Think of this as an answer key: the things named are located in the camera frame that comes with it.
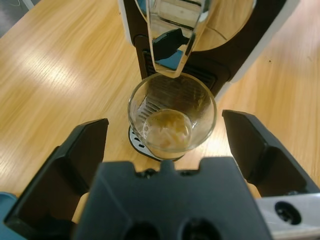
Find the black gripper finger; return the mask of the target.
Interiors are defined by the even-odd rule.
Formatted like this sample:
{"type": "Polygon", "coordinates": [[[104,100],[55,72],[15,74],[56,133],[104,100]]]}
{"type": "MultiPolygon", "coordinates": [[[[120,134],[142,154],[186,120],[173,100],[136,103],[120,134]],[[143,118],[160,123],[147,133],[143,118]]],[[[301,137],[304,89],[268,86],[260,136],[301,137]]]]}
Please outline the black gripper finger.
{"type": "Polygon", "coordinates": [[[319,193],[298,161],[255,115],[225,109],[222,116],[230,151],[261,197],[319,193]]]}
{"type": "Polygon", "coordinates": [[[4,224],[23,237],[70,237],[82,195],[89,192],[104,158],[109,121],[76,126],[32,178],[4,224]]]}

